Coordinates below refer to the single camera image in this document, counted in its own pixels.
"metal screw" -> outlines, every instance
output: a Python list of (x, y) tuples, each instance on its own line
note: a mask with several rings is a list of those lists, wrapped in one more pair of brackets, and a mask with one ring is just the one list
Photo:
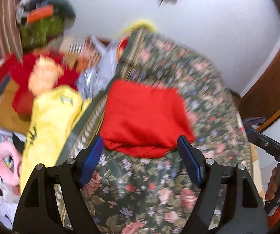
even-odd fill
[(243, 164), (240, 163), (240, 164), (238, 165), (238, 168), (239, 168), (240, 170), (245, 170), (246, 167), (245, 167), (245, 165), (243, 165)]
[(214, 164), (214, 160), (213, 159), (206, 159), (206, 163), (207, 164), (210, 164), (210, 165), (212, 165), (212, 164)]
[(66, 163), (67, 164), (73, 164), (73, 163), (75, 163), (75, 159), (73, 159), (73, 158), (67, 159)]
[(41, 170), (43, 167), (42, 163), (39, 163), (38, 165), (35, 166), (36, 170)]

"yellow plush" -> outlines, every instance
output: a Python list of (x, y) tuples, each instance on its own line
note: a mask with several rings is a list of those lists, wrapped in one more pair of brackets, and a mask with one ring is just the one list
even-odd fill
[(138, 19), (135, 22), (131, 23), (130, 26), (125, 28), (119, 34), (119, 36), (126, 35), (129, 32), (132, 32), (134, 29), (138, 29), (140, 27), (148, 28), (151, 32), (157, 33), (157, 27), (152, 21), (150, 21), (148, 19)]
[(83, 104), (81, 95), (66, 85), (35, 98), (21, 163), (21, 193), (37, 164), (55, 165), (70, 131), (90, 103), (87, 99)]

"plastic bag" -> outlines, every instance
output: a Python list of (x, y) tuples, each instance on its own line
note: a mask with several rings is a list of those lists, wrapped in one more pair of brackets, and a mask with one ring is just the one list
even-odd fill
[(120, 40), (111, 41), (107, 47), (94, 36), (91, 37), (91, 41), (101, 59), (96, 67), (88, 68), (77, 80), (76, 86), (83, 99), (93, 98), (101, 90), (105, 90), (117, 67), (117, 48)]

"red cloth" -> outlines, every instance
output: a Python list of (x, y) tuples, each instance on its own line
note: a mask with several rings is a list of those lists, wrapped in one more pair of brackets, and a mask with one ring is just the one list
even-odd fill
[[(13, 60), (13, 59), (16, 60), (16, 55), (15, 54), (6, 54), (5, 61), (6, 60)], [(8, 74), (10, 64), (11, 64), (11, 62), (8, 62), (8, 63), (4, 62), (0, 66), (0, 83), (4, 79), (4, 77)]]
[(54, 85), (54, 88), (66, 84), (77, 90), (75, 82), (79, 76), (76, 70), (71, 70), (64, 58), (63, 54), (55, 52), (30, 52), (22, 57), (22, 63), (20, 63), (15, 55), (10, 56), (5, 63), (10, 63), (9, 74), (11, 78), (18, 83), (19, 89), (13, 98), (12, 107), (21, 115), (31, 115), (33, 101), (35, 96), (28, 89), (28, 79), (34, 69), (35, 61), (40, 57), (52, 58), (56, 63), (59, 63), (64, 70), (64, 75), (58, 79), (58, 82)]
[(109, 150), (160, 158), (177, 147), (179, 136), (194, 136), (175, 89), (116, 80), (110, 88), (100, 131)]
[(272, 229), (279, 219), (280, 219), (280, 206), (277, 208), (277, 210), (275, 210), (273, 216), (268, 216), (269, 228)]

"white wall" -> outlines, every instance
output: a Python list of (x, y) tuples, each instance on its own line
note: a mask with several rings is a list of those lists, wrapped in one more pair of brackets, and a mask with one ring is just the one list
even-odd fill
[(280, 36), (272, 0), (70, 0), (76, 10), (68, 34), (115, 38), (133, 21), (152, 20), (161, 34), (215, 63), (226, 85), (241, 93)]
[(280, 50), (280, 35), (278, 37), (277, 42), (274, 45), (274, 48), (272, 49), (269, 57), (266, 59), (266, 61), (262, 64), (262, 66), (257, 70), (251, 81), (246, 85), (244, 90), (240, 93), (240, 96), (244, 96), (247, 91), (250, 90), (250, 88), (258, 81), (258, 79), (262, 76), (262, 74), (265, 72), (265, 70), (269, 67), (273, 59), (276, 57), (278, 51)]

